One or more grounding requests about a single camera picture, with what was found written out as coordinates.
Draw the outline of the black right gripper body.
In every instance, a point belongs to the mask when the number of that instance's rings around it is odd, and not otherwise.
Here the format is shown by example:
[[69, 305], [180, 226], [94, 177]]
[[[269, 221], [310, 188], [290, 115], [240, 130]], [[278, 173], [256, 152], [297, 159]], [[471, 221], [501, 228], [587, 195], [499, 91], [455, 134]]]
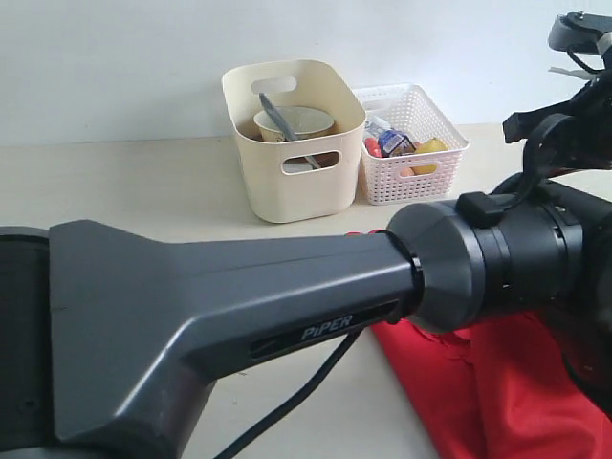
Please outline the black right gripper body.
[[553, 177], [571, 170], [611, 168], [611, 73], [599, 73], [567, 100], [579, 118], [580, 137], [575, 143], [526, 141], [522, 154], [525, 173]]

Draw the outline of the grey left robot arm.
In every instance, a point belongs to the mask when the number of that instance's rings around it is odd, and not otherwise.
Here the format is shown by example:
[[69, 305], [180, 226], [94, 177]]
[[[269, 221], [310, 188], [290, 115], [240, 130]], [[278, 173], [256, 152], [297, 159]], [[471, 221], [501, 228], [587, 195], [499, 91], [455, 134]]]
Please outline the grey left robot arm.
[[511, 177], [352, 236], [164, 243], [90, 220], [1, 230], [1, 454], [178, 458], [215, 383], [341, 344], [231, 458], [293, 410], [361, 331], [452, 332], [539, 310], [572, 383], [611, 410], [611, 205]]

